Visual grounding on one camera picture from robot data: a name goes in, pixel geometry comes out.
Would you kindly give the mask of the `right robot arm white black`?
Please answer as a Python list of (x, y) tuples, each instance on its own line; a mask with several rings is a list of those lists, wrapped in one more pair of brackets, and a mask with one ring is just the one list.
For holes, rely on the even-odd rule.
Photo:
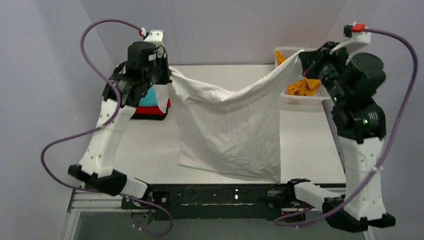
[(332, 228), (350, 233), (396, 224), (384, 206), (378, 158), (386, 136), (386, 116), (373, 99), (385, 81), (384, 64), (360, 52), (350, 56), (345, 46), (328, 41), (299, 54), (303, 75), (321, 81), (333, 102), (332, 120), (345, 167), (345, 194), (324, 189), (305, 178), (290, 180), (287, 197), (321, 211)]

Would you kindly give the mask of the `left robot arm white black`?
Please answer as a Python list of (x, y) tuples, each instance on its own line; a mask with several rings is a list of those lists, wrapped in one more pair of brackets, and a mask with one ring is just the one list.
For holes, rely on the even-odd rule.
[(127, 61), (118, 65), (106, 85), (94, 132), (86, 153), (78, 164), (68, 168), (68, 174), (102, 193), (132, 196), (142, 199), (151, 186), (135, 177), (114, 169), (115, 156), (125, 128), (136, 113), (140, 100), (154, 85), (171, 83), (171, 71), (161, 43), (133, 42), (127, 49)]

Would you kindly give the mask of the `white t shirt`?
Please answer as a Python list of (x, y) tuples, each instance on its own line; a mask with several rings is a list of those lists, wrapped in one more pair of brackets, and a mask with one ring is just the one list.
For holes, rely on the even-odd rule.
[(278, 67), (214, 66), (199, 77), (174, 67), (154, 85), (158, 106), (170, 101), (180, 134), (178, 164), (220, 175), (281, 180), (280, 97), (302, 78), (296, 52)]

